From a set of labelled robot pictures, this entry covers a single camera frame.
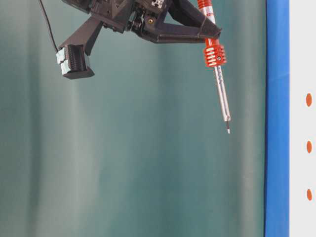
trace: screwdriver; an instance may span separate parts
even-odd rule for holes
[[[197,3],[199,10],[215,24],[212,0],[197,0]],[[224,65],[227,62],[224,46],[220,44],[218,39],[205,39],[205,45],[206,48],[204,50],[204,55],[206,66],[214,69],[223,120],[226,123],[227,132],[230,134],[231,130],[229,127],[229,122],[232,120],[232,118],[229,111],[224,77],[221,67],[221,65]]]

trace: white panel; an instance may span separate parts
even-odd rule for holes
[[[290,236],[316,236],[316,2],[290,0]],[[311,93],[314,102],[306,105]],[[307,152],[307,142],[313,151]],[[313,199],[307,198],[311,189]]]

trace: red screwdriver handle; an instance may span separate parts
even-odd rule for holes
[[[197,3],[200,11],[215,23],[212,0],[197,0]],[[218,39],[206,39],[205,44],[206,48],[203,52],[207,67],[213,68],[227,63],[224,46],[219,43]]]

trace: red knurled grip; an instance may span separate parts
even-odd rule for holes
[[[206,66],[209,68],[221,66],[227,63],[224,46],[221,44],[209,45],[208,42],[206,42],[204,56]]]

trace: screwdriver tip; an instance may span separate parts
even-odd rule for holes
[[[226,127],[227,127],[228,134],[230,134],[231,133],[231,129],[229,128],[229,122],[228,121],[226,122]]]

